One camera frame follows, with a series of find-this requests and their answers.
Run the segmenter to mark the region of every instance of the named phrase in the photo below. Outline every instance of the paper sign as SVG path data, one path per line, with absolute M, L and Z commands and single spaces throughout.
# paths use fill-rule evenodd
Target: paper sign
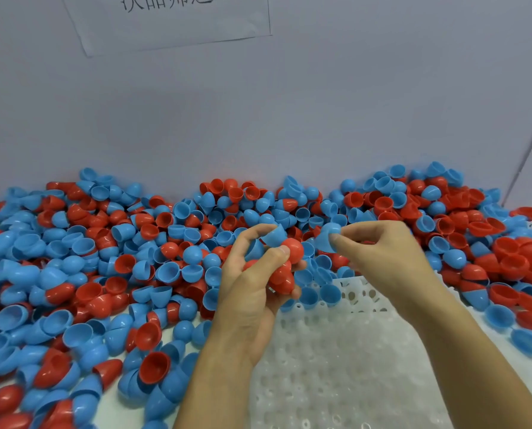
M 88 57 L 270 34 L 268 0 L 64 0 Z

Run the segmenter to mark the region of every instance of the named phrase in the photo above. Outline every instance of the handwritten chinese characters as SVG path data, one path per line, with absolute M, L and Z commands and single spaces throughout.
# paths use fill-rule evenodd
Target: handwritten chinese characters
M 140 10 L 158 10 L 158 9 L 172 9 L 176 4 L 177 6 L 187 6 L 188 4 L 208 4 L 214 0 L 122 0 L 123 7 L 127 13 L 131 13 L 135 7 Z

